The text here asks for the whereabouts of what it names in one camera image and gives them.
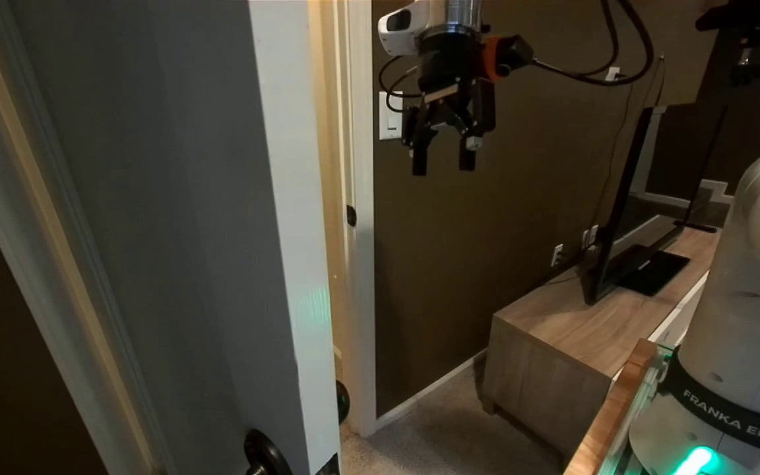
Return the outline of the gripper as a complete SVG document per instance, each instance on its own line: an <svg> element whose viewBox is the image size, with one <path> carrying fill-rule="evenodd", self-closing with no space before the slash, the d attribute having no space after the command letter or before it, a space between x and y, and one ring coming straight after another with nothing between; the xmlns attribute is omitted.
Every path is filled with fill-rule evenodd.
<svg viewBox="0 0 760 475"><path fill-rule="evenodd" d="M429 104L450 94L450 124L459 132L459 169L476 169L476 155L486 133L497 126L495 86L486 80L484 36L462 25L437 25L417 37L418 106L403 112L402 144L409 150L411 174L426 175L428 148L444 126L441 106Z"/></svg>

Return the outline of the white door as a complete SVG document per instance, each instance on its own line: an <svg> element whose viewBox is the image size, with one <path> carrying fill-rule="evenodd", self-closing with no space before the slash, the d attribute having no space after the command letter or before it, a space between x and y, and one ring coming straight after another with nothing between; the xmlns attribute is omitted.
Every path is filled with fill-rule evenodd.
<svg viewBox="0 0 760 475"><path fill-rule="evenodd" d="M178 475L338 475L302 0L9 0Z"/></svg>

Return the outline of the black flat television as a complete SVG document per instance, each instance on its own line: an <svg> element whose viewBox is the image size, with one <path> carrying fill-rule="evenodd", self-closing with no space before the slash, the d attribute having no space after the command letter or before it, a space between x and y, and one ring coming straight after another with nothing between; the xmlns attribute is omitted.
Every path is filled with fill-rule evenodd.
<svg viewBox="0 0 760 475"><path fill-rule="evenodd" d="M616 288L655 296L687 266L669 246L685 229L714 234L730 198L706 180L728 106L645 108L631 138L609 219L583 271L583 298L594 305Z"/></svg>

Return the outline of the wooden television cabinet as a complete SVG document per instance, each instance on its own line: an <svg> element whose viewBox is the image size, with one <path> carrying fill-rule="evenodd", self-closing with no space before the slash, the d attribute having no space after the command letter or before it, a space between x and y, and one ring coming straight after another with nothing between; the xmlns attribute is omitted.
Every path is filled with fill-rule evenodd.
<svg viewBox="0 0 760 475"><path fill-rule="evenodd" d="M497 311L482 404L501 412L567 462L640 340L667 348L693 318L720 234L685 229L669 250L688 264L659 294L615 288L588 305L577 268Z"/></svg>

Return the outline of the white light switch plate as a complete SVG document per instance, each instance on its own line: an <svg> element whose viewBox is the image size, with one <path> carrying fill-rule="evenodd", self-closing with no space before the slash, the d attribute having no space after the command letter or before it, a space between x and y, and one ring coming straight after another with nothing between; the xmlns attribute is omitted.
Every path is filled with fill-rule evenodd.
<svg viewBox="0 0 760 475"><path fill-rule="evenodd" d="M389 141L389 139L401 140L403 133L403 99L397 96L391 96L385 91L378 93L378 139L380 141Z"/></svg>

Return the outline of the white door frame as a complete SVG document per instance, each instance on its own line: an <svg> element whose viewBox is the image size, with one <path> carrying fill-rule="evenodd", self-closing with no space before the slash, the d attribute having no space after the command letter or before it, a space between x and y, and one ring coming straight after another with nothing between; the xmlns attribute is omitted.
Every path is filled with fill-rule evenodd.
<svg viewBox="0 0 760 475"><path fill-rule="evenodd" d="M379 427L376 371L371 0L309 0L336 376L350 394L346 424Z"/></svg>

